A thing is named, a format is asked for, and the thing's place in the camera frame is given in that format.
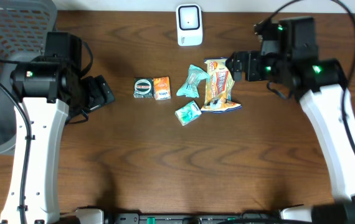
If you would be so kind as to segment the yellow blue snack bag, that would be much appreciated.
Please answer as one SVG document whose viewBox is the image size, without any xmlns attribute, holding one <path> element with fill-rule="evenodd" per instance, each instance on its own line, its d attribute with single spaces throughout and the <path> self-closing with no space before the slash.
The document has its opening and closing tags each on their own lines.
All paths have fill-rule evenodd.
<svg viewBox="0 0 355 224">
<path fill-rule="evenodd" d="M 241 109 L 242 105 L 232 101 L 235 81 L 225 65 L 226 58 L 205 59 L 207 65 L 206 95 L 202 112 L 225 113 Z"/>
</svg>

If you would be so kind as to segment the orange juice carton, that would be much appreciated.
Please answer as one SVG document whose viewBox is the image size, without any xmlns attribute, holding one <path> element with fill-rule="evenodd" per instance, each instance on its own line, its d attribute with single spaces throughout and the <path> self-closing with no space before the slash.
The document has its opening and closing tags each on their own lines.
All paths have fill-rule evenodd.
<svg viewBox="0 0 355 224">
<path fill-rule="evenodd" d="M 153 86 L 156 100 L 168 100 L 171 98 L 169 77 L 154 78 Z"/>
</svg>

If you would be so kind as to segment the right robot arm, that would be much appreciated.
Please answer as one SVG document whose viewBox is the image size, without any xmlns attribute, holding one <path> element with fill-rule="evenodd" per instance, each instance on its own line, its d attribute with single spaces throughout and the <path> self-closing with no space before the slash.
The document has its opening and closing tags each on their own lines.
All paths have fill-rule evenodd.
<svg viewBox="0 0 355 224">
<path fill-rule="evenodd" d="M 235 81 L 281 83 L 299 102 L 328 167 L 334 203 L 284 208 L 286 223 L 355 223 L 355 117 L 348 81 L 336 59 L 294 60 L 280 54 L 236 52 L 226 61 Z"/>
</svg>

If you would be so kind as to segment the white barcode scanner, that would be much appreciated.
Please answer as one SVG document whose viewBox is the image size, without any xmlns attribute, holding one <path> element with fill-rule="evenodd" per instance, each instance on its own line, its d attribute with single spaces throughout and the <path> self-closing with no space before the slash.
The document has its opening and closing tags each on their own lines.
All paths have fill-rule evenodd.
<svg viewBox="0 0 355 224">
<path fill-rule="evenodd" d="M 202 9 L 198 4 L 180 4 L 176 8 L 177 43 L 181 47 L 201 45 Z"/>
</svg>

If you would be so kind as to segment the green tissue pack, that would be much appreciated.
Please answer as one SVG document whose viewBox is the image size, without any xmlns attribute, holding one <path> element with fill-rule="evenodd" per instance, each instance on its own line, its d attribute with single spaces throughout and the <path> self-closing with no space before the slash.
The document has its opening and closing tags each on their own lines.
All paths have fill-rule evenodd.
<svg viewBox="0 0 355 224">
<path fill-rule="evenodd" d="M 190 101 L 182 108 L 175 111 L 175 115 L 182 126 L 194 121 L 202 114 L 200 108 L 195 101 Z"/>
</svg>

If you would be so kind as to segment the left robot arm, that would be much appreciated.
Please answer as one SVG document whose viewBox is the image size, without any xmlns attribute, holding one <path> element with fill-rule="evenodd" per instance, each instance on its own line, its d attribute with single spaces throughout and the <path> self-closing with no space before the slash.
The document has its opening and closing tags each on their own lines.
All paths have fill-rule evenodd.
<svg viewBox="0 0 355 224">
<path fill-rule="evenodd" d="M 21 62 L 11 72 L 18 95 L 11 184 L 1 223 L 56 223 L 60 142 L 64 126 L 112 101 L 104 77 L 83 77 L 67 62 Z"/>
</svg>

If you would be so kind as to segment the grey plastic mesh basket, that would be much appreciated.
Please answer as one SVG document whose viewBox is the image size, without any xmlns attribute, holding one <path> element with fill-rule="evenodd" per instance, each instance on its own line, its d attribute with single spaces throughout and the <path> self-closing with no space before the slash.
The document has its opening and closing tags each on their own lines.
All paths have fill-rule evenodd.
<svg viewBox="0 0 355 224">
<path fill-rule="evenodd" d="M 0 83 L 8 90 L 14 62 L 43 53 L 46 34 L 54 29 L 56 19 L 51 0 L 0 0 Z M 15 134 L 14 105 L 0 90 L 0 154 L 14 152 Z"/>
</svg>

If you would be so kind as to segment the teal candy wrapper bag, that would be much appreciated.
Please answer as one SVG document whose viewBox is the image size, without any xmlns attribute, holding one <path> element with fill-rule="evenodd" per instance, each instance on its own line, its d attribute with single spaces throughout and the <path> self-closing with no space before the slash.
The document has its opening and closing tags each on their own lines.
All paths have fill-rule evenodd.
<svg viewBox="0 0 355 224">
<path fill-rule="evenodd" d="M 202 80 L 209 78 L 209 74 L 203 69 L 190 65 L 188 69 L 188 76 L 182 87 L 178 89 L 177 96 L 185 96 L 188 98 L 198 98 L 198 85 Z"/>
</svg>

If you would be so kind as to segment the round black lidded cup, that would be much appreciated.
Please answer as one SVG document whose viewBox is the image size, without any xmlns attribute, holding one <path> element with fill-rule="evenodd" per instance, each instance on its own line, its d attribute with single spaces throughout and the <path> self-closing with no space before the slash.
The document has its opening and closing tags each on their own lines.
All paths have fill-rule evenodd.
<svg viewBox="0 0 355 224">
<path fill-rule="evenodd" d="M 152 78 L 135 78 L 133 96 L 135 98 L 152 98 L 153 97 L 153 79 Z"/>
</svg>

